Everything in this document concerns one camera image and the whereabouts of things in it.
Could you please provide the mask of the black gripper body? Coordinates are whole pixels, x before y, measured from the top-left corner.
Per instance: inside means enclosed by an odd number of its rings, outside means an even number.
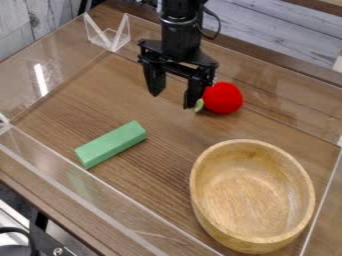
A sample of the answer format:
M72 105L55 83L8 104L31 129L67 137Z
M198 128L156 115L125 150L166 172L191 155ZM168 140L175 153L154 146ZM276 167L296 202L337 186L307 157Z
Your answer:
M208 81L208 84L214 82L219 64L200 48L184 58L179 58L162 52L162 42L159 40L140 39L138 45L140 47L138 62L142 65L144 63L160 63L164 65L166 73L175 74L186 79L198 75Z

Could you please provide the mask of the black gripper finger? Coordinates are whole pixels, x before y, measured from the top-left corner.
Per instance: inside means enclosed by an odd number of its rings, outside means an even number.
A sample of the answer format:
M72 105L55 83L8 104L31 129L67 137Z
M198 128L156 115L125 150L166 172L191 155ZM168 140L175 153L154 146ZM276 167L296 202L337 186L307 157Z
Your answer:
M156 97L166 88L164 65L160 63L144 63L143 72L148 91Z
M188 79L187 90L184 92L183 108L194 108L196 101L202 98L208 81L202 77L191 77Z

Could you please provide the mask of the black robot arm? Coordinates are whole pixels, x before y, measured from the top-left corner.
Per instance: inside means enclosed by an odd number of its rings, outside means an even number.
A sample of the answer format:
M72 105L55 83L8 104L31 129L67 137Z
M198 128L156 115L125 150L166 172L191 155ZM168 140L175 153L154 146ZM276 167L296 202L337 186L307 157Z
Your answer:
M162 0L162 40L139 40L138 62L143 66L147 88L158 96L166 88L166 74L184 78L187 89L183 108L194 108L204 89L212 85L218 62L200 50L202 38L214 40L222 25L212 36L203 32L203 14L220 21L207 9L208 0Z

